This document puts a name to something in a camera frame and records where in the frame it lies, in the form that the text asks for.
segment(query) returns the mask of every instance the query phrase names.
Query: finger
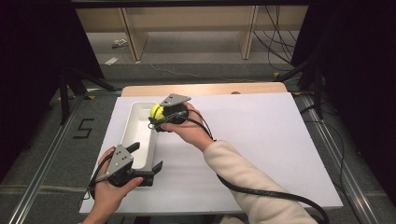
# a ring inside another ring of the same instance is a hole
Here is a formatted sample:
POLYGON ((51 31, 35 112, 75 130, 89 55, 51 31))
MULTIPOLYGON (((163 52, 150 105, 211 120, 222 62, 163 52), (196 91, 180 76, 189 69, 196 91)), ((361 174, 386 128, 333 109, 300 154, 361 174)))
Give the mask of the finger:
POLYGON ((131 190, 133 190, 137 186, 139 186, 142 182, 143 182, 143 177, 136 177, 136 178, 130 180, 126 185, 122 186, 122 188, 121 188, 122 195, 126 195, 131 190))
POLYGON ((184 106, 186 106, 187 109, 189 109, 189 110, 195 110, 195 111, 197 111, 197 110, 195 109, 195 107, 194 107, 192 104, 190 104, 190 103, 184 102, 184 106))
POLYGON ((106 150, 106 152, 103 153, 102 157, 99 159, 98 164, 100 164, 102 162, 102 160, 105 159, 106 156, 108 156, 111 152, 113 152, 114 149, 116 149, 116 148, 115 147, 111 147, 108 150, 106 150))
POLYGON ((108 166, 110 165, 110 161, 111 160, 105 161, 105 163, 103 164, 102 168, 100 168, 100 171, 98 173, 99 175, 103 175, 106 172, 106 170, 108 169, 108 166))
POLYGON ((177 126, 173 123, 165 123, 161 125, 161 128, 168 132, 174 132, 177 126))

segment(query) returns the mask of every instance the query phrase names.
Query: white tray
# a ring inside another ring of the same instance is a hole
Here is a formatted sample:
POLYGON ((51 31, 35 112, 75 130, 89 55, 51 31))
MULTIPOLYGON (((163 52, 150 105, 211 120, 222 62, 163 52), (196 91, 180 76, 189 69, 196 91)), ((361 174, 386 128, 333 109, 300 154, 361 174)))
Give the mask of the white tray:
POLYGON ((134 164, 132 168, 139 171, 151 171, 154 157, 157 132, 149 129, 149 111, 156 103, 134 103, 129 113, 121 144, 128 147, 135 142, 140 143, 140 148, 133 152, 134 164))

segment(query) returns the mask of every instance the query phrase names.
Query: wrist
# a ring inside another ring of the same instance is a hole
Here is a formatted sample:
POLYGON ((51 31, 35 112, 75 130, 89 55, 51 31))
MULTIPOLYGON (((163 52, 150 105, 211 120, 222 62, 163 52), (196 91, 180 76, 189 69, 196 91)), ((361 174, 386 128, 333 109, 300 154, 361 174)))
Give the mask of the wrist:
POLYGON ((211 138, 205 138, 199 142, 197 142, 196 144, 194 144, 195 147, 197 147, 198 149, 200 149, 202 152, 205 151, 205 149, 212 143, 214 143, 215 141, 213 141, 211 138))
POLYGON ((105 224, 110 216, 111 214, 108 214, 106 211, 98 209, 94 205, 91 212, 82 222, 82 224, 105 224))

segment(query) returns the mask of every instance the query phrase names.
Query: beige sleeve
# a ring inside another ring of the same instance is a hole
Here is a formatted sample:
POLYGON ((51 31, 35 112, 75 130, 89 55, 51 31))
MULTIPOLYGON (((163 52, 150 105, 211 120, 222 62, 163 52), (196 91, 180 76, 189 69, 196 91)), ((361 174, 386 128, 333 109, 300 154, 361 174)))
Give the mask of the beige sleeve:
MULTIPOLYGON (((217 141, 207 147, 204 157, 216 174, 236 186, 287 192, 225 141, 217 141)), ((232 190, 231 193, 247 214, 249 223, 317 223, 297 202, 232 190)))

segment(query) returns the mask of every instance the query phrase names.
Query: wooden surface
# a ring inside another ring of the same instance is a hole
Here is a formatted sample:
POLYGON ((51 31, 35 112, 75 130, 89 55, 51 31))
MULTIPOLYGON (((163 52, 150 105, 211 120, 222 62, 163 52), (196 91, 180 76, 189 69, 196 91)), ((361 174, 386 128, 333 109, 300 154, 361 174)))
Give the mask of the wooden surface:
POLYGON ((280 82, 129 86, 123 89, 121 96, 162 96, 169 95, 170 93, 181 95, 208 95, 231 94, 233 92, 247 94, 287 92, 287 90, 285 85, 280 82))

